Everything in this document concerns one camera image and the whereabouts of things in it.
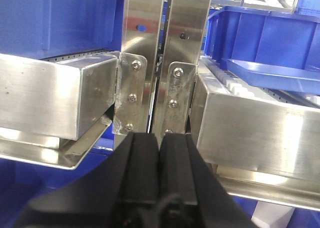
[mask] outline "blue bin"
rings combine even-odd
[[[211,8],[209,10],[208,15],[211,16],[216,11],[218,11],[218,10]],[[206,54],[207,56],[210,56],[213,52],[214,41],[216,39],[217,26],[218,26],[218,16],[214,16],[213,18],[208,19],[208,21],[206,23],[207,34],[205,37],[205,42],[204,42],[204,47],[203,47],[204,54]]]
[[[120,49],[123,0],[0,0],[0,53],[43,59]]]
[[[320,11],[320,0],[298,0],[296,8]]]
[[[225,6],[209,20],[217,20],[212,58],[222,69],[225,59],[297,69],[319,66],[317,17]]]

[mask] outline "metal plate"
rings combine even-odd
[[[142,132],[145,125],[142,116],[148,117],[142,111],[146,72],[146,58],[120,53],[113,118],[113,133],[116,135]]]
[[[111,123],[112,121],[103,115],[79,140],[70,140],[59,149],[0,139],[0,158],[73,170]]]
[[[158,141],[162,139],[167,129],[176,129],[174,130],[176,133],[185,132],[187,121],[185,114],[188,117],[188,103],[184,103],[184,106],[178,105],[181,119],[174,124],[174,128],[169,127],[171,126],[169,124],[172,124],[172,121],[169,121],[172,116],[167,116],[164,111],[169,108],[170,94],[167,94],[167,90],[170,86],[167,82],[171,78],[170,66],[175,62],[198,64],[209,6],[210,0],[169,0],[168,2],[168,21],[164,29],[166,34],[163,60],[152,127],[152,132],[155,133]],[[186,89],[184,95],[191,96],[192,94],[189,89]]]
[[[159,142],[166,132],[184,134],[188,119],[192,91],[196,77],[196,65],[173,62],[169,66],[168,80],[165,89],[158,90],[158,98],[164,100],[158,103],[153,131]]]
[[[153,92],[159,32],[164,0],[125,0],[122,31],[124,53],[144,56],[147,60],[142,106],[139,108],[139,120],[132,123],[136,132],[146,132],[151,94]]]
[[[0,127],[77,140],[114,103],[117,58],[0,54]]]
[[[190,124],[227,191],[319,210],[320,110],[234,96],[216,81],[208,71],[198,74]]]

